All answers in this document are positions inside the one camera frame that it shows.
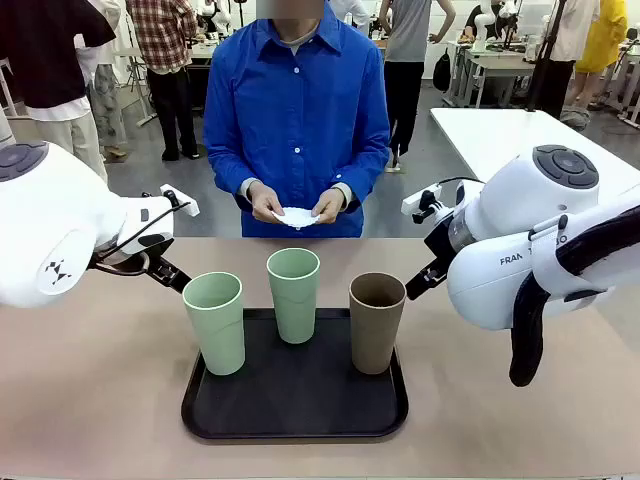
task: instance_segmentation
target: backpack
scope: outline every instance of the backpack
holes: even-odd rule
[[[449,53],[444,52],[444,55],[436,62],[436,66],[433,69],[433,86],[442,92],[446,92],[449,90],[450,83],[451,59],[449,58]]]

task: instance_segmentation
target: plastic cup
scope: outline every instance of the plastic cup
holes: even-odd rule
[[[349,287],[351,359],[367,375],[389,368],[407,291],[386,273],[365,273]]]
[[[231,375],[244,364],[242,282],[230,273],[206,273],[191,280],[182,299],[207,369]]]
[[[316,324],[320,259],[304,248],[280,250],[267,260],[278,333],[287,343],[308,341]]]

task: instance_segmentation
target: green cup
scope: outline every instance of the green cup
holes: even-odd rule
[[[287,248],[267,260],[278,333],[287,343],[304,343],[316,325],[320,259],[304,248]]]
[[[206,273],[191,280],[182,299],[207,369],[231,375],[244,364],[242,282],[230,273]]]

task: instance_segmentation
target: blue shirt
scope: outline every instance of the blue shirt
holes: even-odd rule
[[[376,45],[325,2],[315,35],[294,56],[269,20],[225,40],[213,56],[204,137],[216,185],[236,196],[246,237],[359,237],[361,204],[388,160],[383,62]],[[238,195],[255,177],[283,207],[311,209],[346,183],[353,201],[333,225],[296,231],[259,222]]]

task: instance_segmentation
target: white pants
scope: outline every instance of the white pants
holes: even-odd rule
[[[55,143],[82,160],[107,183],[107,171],[100,154],[98,131],[91,112],[85,116],[64,122],[36,120],[42,139]]]

